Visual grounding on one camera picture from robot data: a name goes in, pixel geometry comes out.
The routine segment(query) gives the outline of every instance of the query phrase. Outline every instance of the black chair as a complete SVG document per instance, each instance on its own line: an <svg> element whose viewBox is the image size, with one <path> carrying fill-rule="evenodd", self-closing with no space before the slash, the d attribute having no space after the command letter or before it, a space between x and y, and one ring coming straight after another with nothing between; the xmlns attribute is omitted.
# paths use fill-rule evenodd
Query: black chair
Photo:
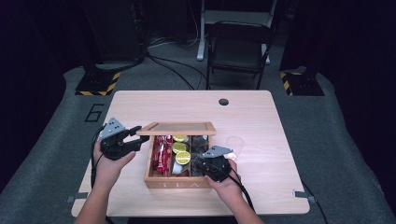
<svg viewBox="0 0 396 224"><path fill-rule="evenodd" d="M218 21L207 33L208 56L206 68L206 89L215 69L259 74L256 89L260 88L265 62L271 46L270 28L256 23Z"/></svg>

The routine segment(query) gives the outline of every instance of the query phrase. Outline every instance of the wooden table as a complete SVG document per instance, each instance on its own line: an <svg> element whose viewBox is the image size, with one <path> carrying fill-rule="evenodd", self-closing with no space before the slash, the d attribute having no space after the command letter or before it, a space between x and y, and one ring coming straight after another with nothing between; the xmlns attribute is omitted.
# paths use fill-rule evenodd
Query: wooden table
<svg viewBox="0 0 396 224"><path fill-rule="evenodd" d="M228 105L220 105L227 99ZM305 214L307 199L272 95L269 91L117 91L106 121L114 117L126 128L152 121L211 121L214 145L237 136L245 147L238 173L259 215ZM232 213L213 189L148 189L144 182L149 142L127 164L110 194L110 217L210 217ZM91 165L79 192L90 192ZM77 216L85 199L75 200Z"/></svg>

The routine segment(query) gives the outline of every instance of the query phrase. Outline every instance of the yellow and black hazard tape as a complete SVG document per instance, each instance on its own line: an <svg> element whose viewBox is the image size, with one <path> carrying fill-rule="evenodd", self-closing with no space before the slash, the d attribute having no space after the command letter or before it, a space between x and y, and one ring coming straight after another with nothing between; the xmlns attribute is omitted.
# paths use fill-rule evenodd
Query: yellow and black hazard tape
<svg viewBox="0 0 396 224"><path fill-rule="evenodd" d="M116 87L117 81L120 77L120 73L117 73L114 75L114 77L111 80L110 85L108 86L106 91L76 91L75 95L109 95L111 92L113 92L114 88Z"/></svg>
<svg viewBox="0 0 396 224"><path fill-rule="evenodd" d="M300 75L301 73L285 73L285 72L280 72L280 77L282 78L283 82L283 87L285 88L286 94L287 95L293 95L293 92L291 91L290 84L288 82L286 74L292 74L292 75Z"/></svg>

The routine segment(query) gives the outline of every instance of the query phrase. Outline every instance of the table hole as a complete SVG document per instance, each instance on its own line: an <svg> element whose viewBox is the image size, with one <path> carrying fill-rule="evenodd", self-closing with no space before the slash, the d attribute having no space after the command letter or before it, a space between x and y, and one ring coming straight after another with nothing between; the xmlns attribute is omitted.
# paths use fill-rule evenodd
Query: table hole
<svg viewBox="0 0 396 224"><path fill-rule="evenodd" d="M219 100L219 104L220 105L228 105L230 102L227 100L227 99L224 99L224 98L222 98L222 99L220 99Z"/></svg>

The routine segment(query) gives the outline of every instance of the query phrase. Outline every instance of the gray carpet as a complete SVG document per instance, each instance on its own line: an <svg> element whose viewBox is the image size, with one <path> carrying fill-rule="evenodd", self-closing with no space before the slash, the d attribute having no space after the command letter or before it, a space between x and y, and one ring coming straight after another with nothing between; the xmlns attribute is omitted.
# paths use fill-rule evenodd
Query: gray carpet
<svg viewBox="0 0 396 224"><path fill-rule="evenodd" d="M270 91L288 137L301 179L313 191L329 223L396 223L395 216L382 194L375 175L363 161L359 150L345 128L344 120L332 84L322 75L318 82L324 97L288 96L283 88L278 67L286 37L277 35L271 49L270 65L262 80L262 89ZM205 62L196 61L198 45L184 47L166 44L150 48L155 56L176 60L205 71ZM200 86L196 71L169 63L190 84ZM117 67L120 64L108 64ZM71 203L67 196L78 192L90 159L90 143L94 132L103 124L112 100L108 96L76 96L75 87L81 80L82 68L64 74L67 89L47 129L0 195L0 223L72 223ZM212 89L236 87L233 81L214 75ZM255 86L255 80L245 77L242 88ZM121 73L115 91L187 90L188 86L173 72L146 59L137 67ZM103 113L97 122L84 122L94 104ZM128 217L112 218L115 223L127 223ZM266 223L324 223L318 205L299 216L263 216Z"/></svg>

